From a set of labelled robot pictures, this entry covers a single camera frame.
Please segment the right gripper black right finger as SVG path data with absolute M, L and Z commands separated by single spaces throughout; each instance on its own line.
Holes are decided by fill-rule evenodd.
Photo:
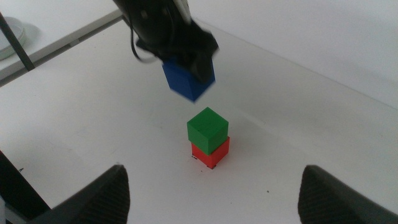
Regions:
M 302 223 L 397 223 L 397 214 L 316 165 L 304 168 L 298 214 Z

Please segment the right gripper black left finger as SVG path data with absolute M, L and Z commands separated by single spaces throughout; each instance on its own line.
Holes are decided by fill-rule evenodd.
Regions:
M 123 165 L 114 165 L 60 205 L 31 220 L 36 224 L 126 224 L 129 180 Z

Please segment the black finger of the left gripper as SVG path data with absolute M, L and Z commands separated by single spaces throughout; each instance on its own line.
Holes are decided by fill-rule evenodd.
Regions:
M 192 60 L 189 69 L 200 83 L 207 83 L 213 74 L 212 58 L 204 54 L 198 54 Z

